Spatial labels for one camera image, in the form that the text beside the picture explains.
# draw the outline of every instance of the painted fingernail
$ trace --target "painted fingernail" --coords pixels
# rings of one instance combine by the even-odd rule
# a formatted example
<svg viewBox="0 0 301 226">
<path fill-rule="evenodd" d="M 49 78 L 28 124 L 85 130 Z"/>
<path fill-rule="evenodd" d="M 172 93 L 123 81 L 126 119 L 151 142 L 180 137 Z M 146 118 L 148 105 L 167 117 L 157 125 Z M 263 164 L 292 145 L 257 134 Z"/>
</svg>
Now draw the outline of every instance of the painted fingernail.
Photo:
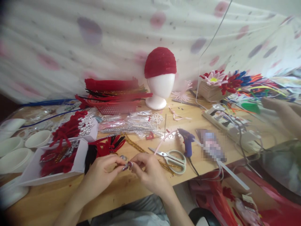
<svg viewBox="0 0 301 226">
<path fill-rule="evenodd" d="M 129 167 L 133 167 L 133 163 L 130 161 L 128 161 L 128 165 L 129 165 Z"/>
</svg>

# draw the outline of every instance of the red knit cap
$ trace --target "red knit cap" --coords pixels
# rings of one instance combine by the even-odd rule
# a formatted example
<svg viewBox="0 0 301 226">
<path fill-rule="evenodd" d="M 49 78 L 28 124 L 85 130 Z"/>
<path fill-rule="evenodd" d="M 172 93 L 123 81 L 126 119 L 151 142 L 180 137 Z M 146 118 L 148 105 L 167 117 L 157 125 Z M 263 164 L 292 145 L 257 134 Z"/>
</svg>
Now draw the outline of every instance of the red knit cap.
<svg viewBox="0 0 301 226">
<path fill-rule="evenodd" d="M 152 78 L 164 74 L 175 74 L 176 72 L 176 59 L 168 48 L 155 48 L 148 55 L 144 67 L 145 78 Z"/>
</svg>

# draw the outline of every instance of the finger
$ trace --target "finger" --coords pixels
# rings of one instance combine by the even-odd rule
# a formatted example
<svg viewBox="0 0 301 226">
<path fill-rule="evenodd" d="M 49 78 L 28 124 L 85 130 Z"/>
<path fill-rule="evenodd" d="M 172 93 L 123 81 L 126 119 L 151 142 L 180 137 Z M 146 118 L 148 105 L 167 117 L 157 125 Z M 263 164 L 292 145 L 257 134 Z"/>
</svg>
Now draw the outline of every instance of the finger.
<svg viewBox="0 0 301 226">
<path fill-rule="evenodd" d="M 135 155 L 130 161 L 131 162 L 143 162 L 144 164 L 146 164 L 149 157 L 150 157 L 150 154 L 139 153 L 139 154 Z"/>
<path fill-rule="evenodd" d="M 117 163 L 117 164 L 120 164 L 120 165 L 125 165 L 126 161 L 124 161 L 122 158 L 120 158 L 117 155 L 114 155 L 114 156 L 112 155 L 111 157 L 104 159 L 104 166 L 107 166 L 107 165 L 110 165 L 110 164 L 113 164 L 113 163 Z"/>
<path fill-rule="evenodd" d="M 133 162 L 132 173 L 135 173 L 140 180 L 147 175 L 135 162 Z"/>
<path fill-rule="evenodd" d="M 145 164 L 143 162 L 139 162 L 137 163 L 137 165 L 142 169 L 143 167 L 145 167 Z"/>
<path fill-rule="evenodd" d="M 112 181 L 114 180 L 114 178 L 120 173 L 122 172 L 124 166 L 118 166 L 116 169 L 114 169 L 111 173 L 109 173 L 112 176 Z"/>
<path fill-rule="evenodd" d="M 109 154 L 109 155 L 105 155 L 105 156 L 102 156 L 102 157 L 99 157 L 100 160 L 104 160 L 104 159 L 107 159 L 109 157 L 112 157 L 112 156 L 117 156 L 115 154 Z"/>
</svg>

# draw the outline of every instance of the white foam mannequin head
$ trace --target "white foam mannequin head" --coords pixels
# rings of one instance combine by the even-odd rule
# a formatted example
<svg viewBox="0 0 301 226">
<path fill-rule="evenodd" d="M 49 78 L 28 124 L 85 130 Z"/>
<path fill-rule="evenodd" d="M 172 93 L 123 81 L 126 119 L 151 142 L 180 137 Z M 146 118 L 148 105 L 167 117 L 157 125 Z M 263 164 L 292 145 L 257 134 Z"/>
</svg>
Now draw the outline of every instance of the white foam mannequin head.
<svg viewBox="0 0 301 226">
<path fill-rule="evenodd" d="M 153 110 L 160 110 L 166 106 L 166 98 L 172 92 L 175 74 L 164 74 L 147 79 L 152 97 L 146 99 L 146 105 Z"/>
</svg>

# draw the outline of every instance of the white cardboard box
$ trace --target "white cardboard box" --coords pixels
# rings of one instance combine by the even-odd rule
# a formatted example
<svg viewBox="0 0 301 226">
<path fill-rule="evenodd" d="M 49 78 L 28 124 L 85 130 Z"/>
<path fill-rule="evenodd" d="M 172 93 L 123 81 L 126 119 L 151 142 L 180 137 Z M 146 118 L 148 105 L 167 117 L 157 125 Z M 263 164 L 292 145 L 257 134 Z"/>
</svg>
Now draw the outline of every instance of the white cardboard box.
<svg viewBox="0 0 301 226">
<path fill-rule="evenodd" d="M 21 175 L 19 185 L 37 186 L 84 173 L 85 159 L 88 151 L 88 142 L 85 139 L 79 139 L 79 141 L 80 142 L 77 148 L 76 156 L 71 171 L 69 171 L 68 173 L 58 173 L 54 175 L 40 177 L 40 171 L 42 169 L 42 165 L 40 164 L 40 158 L 42 154 L 44 154 L 46 150 L 55 149 L 59 144 L 55 144 L 51 148 L 49 146 L 40 147 L 36 150 L 32 161 L 29 163 L 29 165 L 26 167 L 25 171 Z"/>
</svg>

